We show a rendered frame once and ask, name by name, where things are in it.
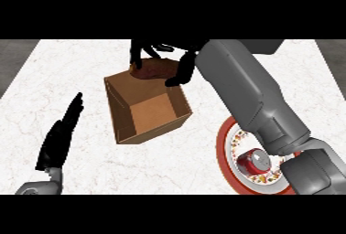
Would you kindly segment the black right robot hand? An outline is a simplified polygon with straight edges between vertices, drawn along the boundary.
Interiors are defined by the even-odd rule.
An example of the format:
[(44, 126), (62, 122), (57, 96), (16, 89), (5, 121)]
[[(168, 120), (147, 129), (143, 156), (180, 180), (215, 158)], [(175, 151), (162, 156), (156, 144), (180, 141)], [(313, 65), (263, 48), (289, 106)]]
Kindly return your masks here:
[(144, 51), (153, 58), (159, 58), (156, 51), (173, 52), (174, 48), (183, 49), (184, 54), (180, 57), (177, 73), (173, 78), (165, 80), (165, 86), (174, 87), (190, 81), (196, 52), (202, 49), (208, 39), (139, 39), (131, 40), (130, 63), (137, 69), (141, 69), (140, 51)]

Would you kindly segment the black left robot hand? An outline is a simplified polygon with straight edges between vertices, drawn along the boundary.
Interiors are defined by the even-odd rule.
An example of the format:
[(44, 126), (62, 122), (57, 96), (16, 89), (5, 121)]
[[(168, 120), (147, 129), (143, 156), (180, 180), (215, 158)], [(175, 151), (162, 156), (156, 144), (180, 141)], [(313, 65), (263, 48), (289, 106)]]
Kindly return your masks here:
[(35, 165), (35, 169), (39, 171), (51, 167), (60, 168), (65, 164), (70, 148), (70, 135), (82, 109), (82, 93), (78, 92), (70, 101), (63, 118), (54, 122), (45, 134)]

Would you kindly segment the brown sweet potato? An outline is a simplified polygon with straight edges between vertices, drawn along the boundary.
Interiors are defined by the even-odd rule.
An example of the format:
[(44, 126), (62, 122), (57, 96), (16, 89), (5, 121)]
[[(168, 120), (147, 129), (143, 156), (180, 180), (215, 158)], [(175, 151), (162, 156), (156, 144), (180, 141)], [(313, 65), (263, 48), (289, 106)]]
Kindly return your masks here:
[(175, 76), (178, 62), (168, 58), (143, 58), (141, 68), (130, 66), (130, 74), (141, 80), (168, 79)]

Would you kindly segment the brown cardboard box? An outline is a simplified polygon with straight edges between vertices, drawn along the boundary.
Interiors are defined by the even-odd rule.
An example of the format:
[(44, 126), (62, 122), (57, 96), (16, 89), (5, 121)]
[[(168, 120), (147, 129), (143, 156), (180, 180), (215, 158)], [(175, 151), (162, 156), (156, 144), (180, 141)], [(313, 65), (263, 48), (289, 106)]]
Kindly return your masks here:
[(116, 144), (140, 144), (181, 127), (192, 110), (180, 86), (130, 71), (103, 78)]

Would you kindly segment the red rimmed patterned plate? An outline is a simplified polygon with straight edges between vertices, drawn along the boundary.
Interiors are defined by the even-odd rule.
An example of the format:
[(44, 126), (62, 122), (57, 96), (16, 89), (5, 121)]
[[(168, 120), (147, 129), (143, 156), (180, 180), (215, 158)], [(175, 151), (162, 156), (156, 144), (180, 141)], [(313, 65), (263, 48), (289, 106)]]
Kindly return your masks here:
[(282, 176), (279, 166), (300, 153), (269, 155), (272, 163), (269, 172), (261, 175), (243, 175), (236, 166), (236, 159), (254, 148), (266, 153), (254, 135), (241, 129), (235, 119), (229, 117), (215, 137), (215, 157), (223, 177), (232, 189), (241, 195), (292, 195), (294, 191)]

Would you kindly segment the red can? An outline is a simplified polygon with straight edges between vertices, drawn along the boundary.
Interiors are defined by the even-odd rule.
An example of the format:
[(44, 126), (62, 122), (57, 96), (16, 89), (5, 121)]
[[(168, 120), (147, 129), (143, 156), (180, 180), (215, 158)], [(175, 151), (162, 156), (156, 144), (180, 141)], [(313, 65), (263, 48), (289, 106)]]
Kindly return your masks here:
[(254, 148), (238, 156), (236, 166), (245, 176), (261, 175), (272, 168), (269, 155), (258, 148)]

